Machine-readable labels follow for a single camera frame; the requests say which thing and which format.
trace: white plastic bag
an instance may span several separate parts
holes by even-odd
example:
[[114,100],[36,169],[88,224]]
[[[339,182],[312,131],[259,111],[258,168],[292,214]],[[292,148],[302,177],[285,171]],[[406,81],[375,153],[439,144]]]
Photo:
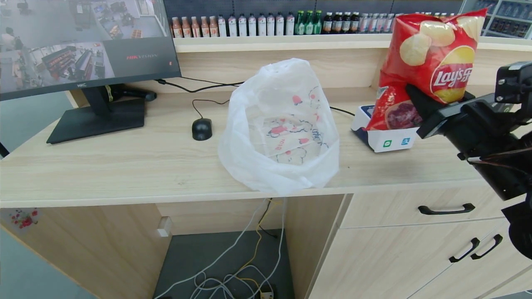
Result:
[[288,195],[336,174],[340,141],[329,103],[306,60],[262,67],[229,101],[218,146],[223,166],[253,190]]

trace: green glass bottle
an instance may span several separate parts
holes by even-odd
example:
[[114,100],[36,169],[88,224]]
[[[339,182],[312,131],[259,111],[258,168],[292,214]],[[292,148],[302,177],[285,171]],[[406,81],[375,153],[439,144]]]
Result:
[[312,14],[313,11],[306,11],[306,24],[305,24],[305,34],[310,35],[314,30],[314,24],[312,23]]
[[312,34],[321,33],[321,11],[316,11],[316,17],[314,18],[314,29]]
[[303,20],[304,13],[304,11],[297,11],[297,20],[294,32],[296,35],[305,34],[305,21]]

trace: monitor screen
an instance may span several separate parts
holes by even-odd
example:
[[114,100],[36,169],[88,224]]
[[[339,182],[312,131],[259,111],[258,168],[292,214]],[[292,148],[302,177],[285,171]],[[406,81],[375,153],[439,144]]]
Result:
[[0,100],[181,76],[163,0],[0,0]]

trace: light wood countertop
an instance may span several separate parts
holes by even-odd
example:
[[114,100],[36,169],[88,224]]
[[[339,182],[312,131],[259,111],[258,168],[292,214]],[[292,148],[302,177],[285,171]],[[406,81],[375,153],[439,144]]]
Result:
[[[493,87],[471,86],[477,95]],[[371,88],[326,89],[332,106],[355,111],[372,104]],[[57,145],[46,144],[55,123],[0,162],[1,207],[51,207],[189,202],[269,197],[234,180],[218,159],[227,106],[198,102],[214,135],[192,139],[198,115],[192,99],[226,100],[229,92],[161,94],[147,103],[145,127]],[[418,139],[412,149],[375,154],[351,132],[352,117],[333,112],[340,133],[340,170],[323,195],[386,189],[487,184],[444,137]]]

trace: monitor stand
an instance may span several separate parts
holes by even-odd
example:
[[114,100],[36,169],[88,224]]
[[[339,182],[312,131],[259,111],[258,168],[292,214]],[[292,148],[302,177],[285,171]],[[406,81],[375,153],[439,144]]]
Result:
[[83,88],[90,107],[67,110],[46,141],[56,144],[144,126],[144,98],[109,103],[105,88]]

